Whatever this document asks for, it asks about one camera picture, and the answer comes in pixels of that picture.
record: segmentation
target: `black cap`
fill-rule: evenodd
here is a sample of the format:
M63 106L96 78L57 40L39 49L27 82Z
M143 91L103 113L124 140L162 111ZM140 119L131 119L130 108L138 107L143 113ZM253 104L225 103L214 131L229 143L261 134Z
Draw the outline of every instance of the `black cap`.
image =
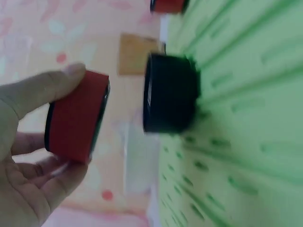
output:
M199 73L186 58L152 53L145 72L143 129L180 133L195 115Z

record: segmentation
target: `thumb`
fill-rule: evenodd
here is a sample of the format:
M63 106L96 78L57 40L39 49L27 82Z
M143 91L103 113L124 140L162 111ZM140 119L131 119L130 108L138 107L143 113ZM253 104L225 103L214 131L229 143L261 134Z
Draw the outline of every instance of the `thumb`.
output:
M17 83L0 86L0 101L9 105L21 120L36 108L63 98L85 75L85 65L77 63L62 71L43 72Z

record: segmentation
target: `hand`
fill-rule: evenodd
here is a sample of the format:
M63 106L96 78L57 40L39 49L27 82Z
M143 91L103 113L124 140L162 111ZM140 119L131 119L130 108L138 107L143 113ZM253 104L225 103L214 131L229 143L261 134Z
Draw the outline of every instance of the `hand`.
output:
M44 134L17 132L18 122L69 94L84 74L79 63L0 86L0 226L41 226L83 180L86 165L55 156L36 164L15 163L12 156L44 148Z

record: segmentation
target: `red eraser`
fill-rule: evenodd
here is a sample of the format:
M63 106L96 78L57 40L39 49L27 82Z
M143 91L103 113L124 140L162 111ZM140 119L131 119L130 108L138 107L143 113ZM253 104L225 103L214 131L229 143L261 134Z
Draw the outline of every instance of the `red eraser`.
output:
M151 0L151 12L181 13L188 0Z
M109 91L107 75L86 71L71 94L50 103L45 126L46 150L69 160L88 163Z

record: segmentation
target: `green surface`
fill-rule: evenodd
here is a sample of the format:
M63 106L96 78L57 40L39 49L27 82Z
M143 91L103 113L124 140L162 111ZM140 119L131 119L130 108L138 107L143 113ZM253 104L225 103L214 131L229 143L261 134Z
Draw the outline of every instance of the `green surface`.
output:
M201 70L195 124L163 136L163 227L303 226L303 0L191 0L167 53Z

